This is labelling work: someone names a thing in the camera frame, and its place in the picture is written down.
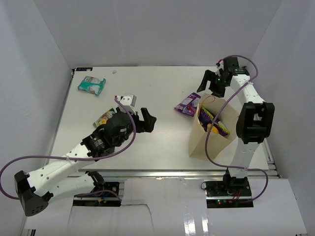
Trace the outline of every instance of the white table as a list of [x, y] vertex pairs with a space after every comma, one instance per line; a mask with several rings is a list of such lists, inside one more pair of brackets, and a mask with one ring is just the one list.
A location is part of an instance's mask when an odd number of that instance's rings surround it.
[[[52, 155], [64, 155], [94, 131], [93, 122], [111, 107], [116, 108], [115, 95], [132, 93], [137, 96], [136, 110], [148, 108], [157, 117], [152, 133], [137, 134], [133, 145], [122, 154], [101, 160], [89, 170], [222, 170], [208, 160], [191, 158], [188, 142], [193, 118], [174, 110], [190, 93], [199, 87], [206, 69], [215, 67], [93, 67], [92, 71], [76, 71], [69, 90]], [[106, 79], [97, 97], [79, 91], [85, 76]], [[233, 90], [227, 88], [225, 99]], [[238, 112], [241, 104], [235, 97], [230, 103]], [[216, 158], [230, 164], [237, 139]], [[260, 146], [252, 159], [251, 168], [268, 169], [265, 150]]]

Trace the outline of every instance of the robotic arm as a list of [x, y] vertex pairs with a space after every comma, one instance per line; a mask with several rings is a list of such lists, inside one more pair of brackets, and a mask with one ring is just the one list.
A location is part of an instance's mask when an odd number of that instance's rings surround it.
[[[136, 132], [149, 132], [154, 129], [157, 118], [151, 116], [146, 108], [141, 108], [144, 120], [139, 119], [134, 110], [136, 96], [126, 94], [116, 99], [127, 109], [136, 126]], [[63, 157], [90, 158], [91, 161], [57, 160], [38, 170], [15, 174], [15, 189], [26, 216], [43, 211], [49, 203], [79, 193], [104, 190], [104, 179], [98, 172], [89, 172], [81, 177], [67, 178], [70, 174], [90, 165], [94, 158], [107, 156], [114, 152], [133, 132], [129, 116], [118, 107], [117, 113], [100, 125], [75, 148]]]
[[[247, 69], [239, 66], [237, 57], [228, 57], [217, 63], [216, 72], [206, 70], [197, 92], [205, 90], [210, 81], [209, 90], [213, 92], [212, 95], [224, 97], [225, 87], [231, 86], [234, 91], [238, 91], [249, 79]], [[275, 111], [273, 103], [265, 102], [250, 82], [237, 96], [243, 107], [236, 124], [238, 145], [231, 166], [245, 169], [227, 168], [223, 187], [229, 192], [249, 187], [247, 168], [259, 144], [270, 135]]]

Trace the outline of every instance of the purple snack bag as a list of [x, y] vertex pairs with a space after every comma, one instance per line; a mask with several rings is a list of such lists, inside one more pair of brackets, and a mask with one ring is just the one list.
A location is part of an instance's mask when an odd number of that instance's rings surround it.
[[193, 92], [187, 98], [185, 98], [180, 104], [174, 107], [175, 110], [193, 117], [196, 113], [196, 109], [200, 100], [200, 96]]

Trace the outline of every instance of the brown paper bag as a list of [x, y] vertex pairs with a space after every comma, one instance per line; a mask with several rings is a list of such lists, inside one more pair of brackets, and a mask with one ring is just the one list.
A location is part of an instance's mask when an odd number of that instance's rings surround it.
[[[194, 120], [192, 130], [189, 139], [189, 156], [199, 159], [208, 160], [205, 153], [205, 141], [207, 132], [203, 129], [198, 119], [199, 110], [201, 106], [204, 106], [208, 111], [214, 115], [219, 113], [220, 108], [225, 103], [225, 100], [208, 94], [204, 94], [199, 101]], [[230, 134], [223, 137], [221, 134], [211, 132], [208, 141], [208, 154], [211, 159], [215, 159], [216, 156], [228, 146], [236, 137], [236, 122], [239, 113], [234, 110], [229, 104], [224, 108], [219, 116], [219, 120], [223, 122], [225, 127], [230, 131]]]

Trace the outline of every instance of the white wall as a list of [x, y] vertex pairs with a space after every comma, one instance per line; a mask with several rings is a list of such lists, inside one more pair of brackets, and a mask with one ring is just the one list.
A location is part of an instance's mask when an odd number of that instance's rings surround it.
[[[32, 0], [0, 1], [0, 167], [31, 154], [48, 154], [70, 69]], [[39, 168], [20, 161], [2, 176], [15, 194], [13, 175]], [[0, 194], [0, 235], [19, 235], [24, 213], [18, 200]]]
[[34, 0], [71, 68], [252, 56], [281, 0]]
[[253, 55], [254, 82], [275, 104], [269, 144], [288, 177], [308, 235], [315, 235], [315, 1], [283, 1]]

